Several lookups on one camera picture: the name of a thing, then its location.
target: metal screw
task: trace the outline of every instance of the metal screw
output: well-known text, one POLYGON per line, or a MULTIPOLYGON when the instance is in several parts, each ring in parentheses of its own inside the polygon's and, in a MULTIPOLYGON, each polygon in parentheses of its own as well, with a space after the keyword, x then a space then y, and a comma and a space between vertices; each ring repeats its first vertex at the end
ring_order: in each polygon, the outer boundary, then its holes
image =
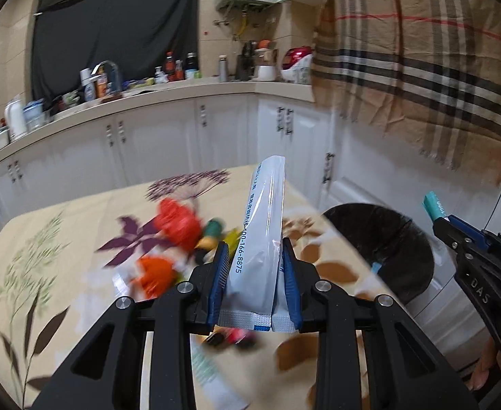
POLYGON ((129 305, 131 305, 131 298, 130 297, 127 297, 127 296, 124 296, 124 297, 120 297, 117 301, 116 301, 116 306, 123 310, 124 308, 127 308, 129 305))
POLYGON ((194 289, 194 285, 191 282, 180 282, 177 285, 177 290, 181 293, 189 293, 194 289))
POLYGON ((393 298, 389 295, 381 295, 378 297, 378 303, 381 306, 391 306, 393 305, 393 298))
POLYGON ((317 281, 315 288, 319 291, 328 291, 332 288, 332 285, 328 281, 317 281))

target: black trash bin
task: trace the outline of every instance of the black trash bin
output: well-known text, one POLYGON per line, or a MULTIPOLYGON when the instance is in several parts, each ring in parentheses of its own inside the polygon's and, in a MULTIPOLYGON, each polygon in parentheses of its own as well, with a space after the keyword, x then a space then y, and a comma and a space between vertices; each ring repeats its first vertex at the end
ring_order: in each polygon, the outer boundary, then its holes
POLYGON ((435 263, 425 233, 402 214, 379 205, 346 203, 324 216, 372 265, 403 304, 423 293, 435 263))

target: cabinet handle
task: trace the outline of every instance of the cabinet handle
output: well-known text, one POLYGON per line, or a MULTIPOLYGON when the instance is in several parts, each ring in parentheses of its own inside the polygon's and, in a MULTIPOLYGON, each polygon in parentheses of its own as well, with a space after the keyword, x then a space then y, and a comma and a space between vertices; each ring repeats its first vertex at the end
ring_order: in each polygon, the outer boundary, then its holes
POLYGON ((119 137, 121 138, 121 143, 125 143, 126 142, 126 139, 125 139, 125 131, 123 129, 123 121, 119 121, 118 122, 118 133, 119 133, 119 137))
POLYGON ((287 109, 287 115, 285 116, 285 135, 292 134, 293 114, 294 114, 293 109, 287 109))
POLYGON ((109 124, 106 125, 106 138, 108 139, 110 147, 114 146, 114 141, 112 140, 112 127, 109 124))
POLYGON ((21 172, 21 168, 19 167, 19 161, 15 161, 15 172, 17 173, 17 177, 20 179, 23 178, 23 173, 21 172))
POLYGON ((279 131, 282 131, 284 128, 283 128, 283 111, 284 111, 284 108, 279 106, 279 108, 277 108, 277 132, 279 131))
POLYGON ((200 111, 201 111, 201 113, 199 114, 199 116, 201 119, 201 126, 205 127, 205 126, 207 126, 207 112, 205 110, 205 105, 201 105, 200 111))
POLYGON ((8 165, 9 176, 12 178, 12 183, 15 183, 15 177, 13 176, 13 171, 11 170, 11 163, 8 165))
POLYGON ((332 154, 331 152, 326 153, 326 157, 324 160, 324 169, 323 169, 323 184, 332 180, 332 164, 334 161, 334 157, 336 154, 332 154))

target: person's hand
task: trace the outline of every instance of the person's hand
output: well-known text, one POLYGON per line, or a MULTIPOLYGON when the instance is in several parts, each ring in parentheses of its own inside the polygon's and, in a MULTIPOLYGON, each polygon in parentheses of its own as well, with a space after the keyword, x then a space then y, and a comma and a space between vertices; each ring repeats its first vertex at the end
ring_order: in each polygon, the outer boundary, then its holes
POLYGON ((496 363, 501 370, 501 352, 498 351, 495 342, 490 338, 488 342, 486 342, 484 350, 482 350, 482 356, 476 364, 471 379, 467 382, 467 388, 471 391, 481 389, 488 380, 489 369, 496 363))

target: white plastic packet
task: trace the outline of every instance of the white plastic packet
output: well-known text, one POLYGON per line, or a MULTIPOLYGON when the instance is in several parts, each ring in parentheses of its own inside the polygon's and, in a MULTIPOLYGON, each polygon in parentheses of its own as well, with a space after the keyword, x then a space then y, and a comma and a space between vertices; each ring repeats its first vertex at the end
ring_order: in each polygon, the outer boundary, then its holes
POLYGON ((277 275, 275 299, 273 301, 273 314, 271 315, 271 330, 279 331, 281 333, 293 333, 296 331, 288 311, 287 296, 285 294, 285 270, 282 252, 279 263, 279 274, 277 275))
POLYGON ((271 329, 280 270, 284 164, 284 157, 268 157, 253 174, 243 232, 222 298, 220 326, 271 329))

